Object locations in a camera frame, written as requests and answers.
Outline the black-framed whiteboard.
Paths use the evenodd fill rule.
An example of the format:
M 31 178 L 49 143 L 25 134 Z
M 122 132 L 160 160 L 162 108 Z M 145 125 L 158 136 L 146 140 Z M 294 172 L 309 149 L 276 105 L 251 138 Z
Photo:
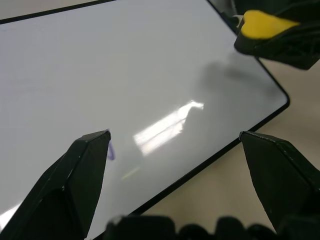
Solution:
M 141 214 L 289 106 L 207 0 L 114 0 L 0 20 L 0 232 L 41 175 L 108 130 L 85 239 Z

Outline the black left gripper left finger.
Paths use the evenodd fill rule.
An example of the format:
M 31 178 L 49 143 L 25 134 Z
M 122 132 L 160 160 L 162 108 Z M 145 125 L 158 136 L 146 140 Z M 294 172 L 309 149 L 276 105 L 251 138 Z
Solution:
M 85 240 L 100 198 L 109 130 L 83 135 L 38 179 L 0 240 Z

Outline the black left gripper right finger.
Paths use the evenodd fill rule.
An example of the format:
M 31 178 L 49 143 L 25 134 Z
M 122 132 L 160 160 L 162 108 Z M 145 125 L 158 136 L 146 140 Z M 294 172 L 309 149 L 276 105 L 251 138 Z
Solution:
M 242 131 L 239 135 L 255 192 L 273 228 L 288 216 L 320 215 L 320 170 L 289 141 Z

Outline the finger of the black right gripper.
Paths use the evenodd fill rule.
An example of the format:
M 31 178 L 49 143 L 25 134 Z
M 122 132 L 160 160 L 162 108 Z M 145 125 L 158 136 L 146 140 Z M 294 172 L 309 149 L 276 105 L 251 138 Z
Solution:
M 309 70 L 320 60 L 320 22 L 292 27 L 253 47 L 253 55 Z
M 300 24 L 320 24 L 320 0 L 207 0 L 227 17 L 256 11 Z

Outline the yellow eraser with black felt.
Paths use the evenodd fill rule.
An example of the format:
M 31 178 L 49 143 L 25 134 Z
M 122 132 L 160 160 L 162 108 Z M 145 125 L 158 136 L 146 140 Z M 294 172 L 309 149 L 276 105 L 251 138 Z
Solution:
M 261 10 L 248 10 L 238 26 L 234 48 L 245 55 L 256 56 L 259 49 L 285 31 L 301 23 L 278 17 Z

